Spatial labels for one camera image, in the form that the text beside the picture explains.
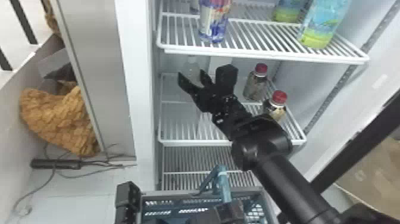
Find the red bottle cap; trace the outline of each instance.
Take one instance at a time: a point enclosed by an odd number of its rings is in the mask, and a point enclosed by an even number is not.
[[[288,99],[288,95],[280,90],[276,90],[272,95],[272,100],[277,104],[284,104]]]
[[[268,66],[266,64],[258,63],[255,66],[255,72],[257,72],[259,74],[267,73],[267,71],[268,71]]]

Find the refrigerator shelf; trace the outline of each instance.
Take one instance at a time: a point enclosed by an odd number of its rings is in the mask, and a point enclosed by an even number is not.
[[[241,97],[245,79],[238,79],[235,92]],[[276,90],[269,82],[266,98]],[[260,114],[261,102],[241,101],[253,115]],[[294,146],[301,146],[307,141],[290,109],[279,121],[289,134]],[[166,147],[182,146],[231,146],[231,142],[212,123],[210,113],[200,113],[192,103],[190,96],[177,85],[177,74],[166,73],[161,78],[161,105],[158,124],[158,140]]]
[[[231,187],[258,184],[251,172],[242,172],[235,166],[230,147],[164,147],[162,190],[198,189],[217,164],[227,167]]]
[[[358,65],[370,59],[340,35],[321,50],[301,45],[296,40],[300,24],[271,21],[272,7],[268,4],[234,4],[225,40],[206,43],[198,37],[199,16],[189,14],[188,8],[186,1],[161,0],[157,46],[168,54]]]
[[[206,173],[165,173],[162,176],[162,191],[197,189],[207,177]],[[255,186],[251,172],[230,172],[230,187]]]

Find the green bottle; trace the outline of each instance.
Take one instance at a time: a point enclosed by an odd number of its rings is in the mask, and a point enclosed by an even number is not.
[[[342,22],[351,0],[314,0],[297,39],[315,49],[326,47]]]
[[[274,10],[274,21],[296,23],[303,6],[304,0],[280,0]]]

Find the can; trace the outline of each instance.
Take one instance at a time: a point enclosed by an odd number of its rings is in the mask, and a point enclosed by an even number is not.
[[[232,0],[199,0],[199,36],[205,42],[219,43],[225,37]]]

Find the brown fabric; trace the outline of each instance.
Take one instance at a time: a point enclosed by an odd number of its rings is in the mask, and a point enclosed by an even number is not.
[[[50,0],[44,0],[44,3],[47,9],[47,13],[45,15],[47,25],[50,27],[55,35],[62,39],[60,29],[58,28],[58,24],[54,16],[53,8],[50,4]]]
[[[20,106],[29,129],[44,140],[80,156],[97,153],[95,133],[78,86],[67,95],[25,89]]]

